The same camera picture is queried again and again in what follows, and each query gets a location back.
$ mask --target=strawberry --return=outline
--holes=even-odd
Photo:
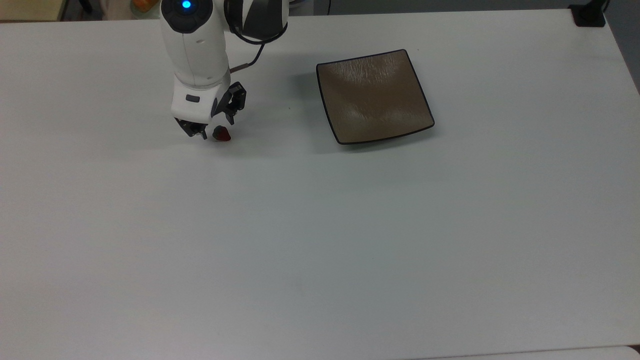
[[[212,135],[213,135],[213,138],[216,139],[217,141],[227,142],[231,140],[231,135],[229,135],[229,130],[227,130],[227,128],[222,125],[216,126],[216,128],[213,129]]]

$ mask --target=table surface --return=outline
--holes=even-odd
[[[232,65],[253,58],[227,41]],[[640,96],[608,27],[568,10],[291,18],[234,74],[229,143],[171,118],[154,20],[3,24],[0,48],[9,359],[640,343]],[[400,48],[435,127],[338,145],[315,65]]]

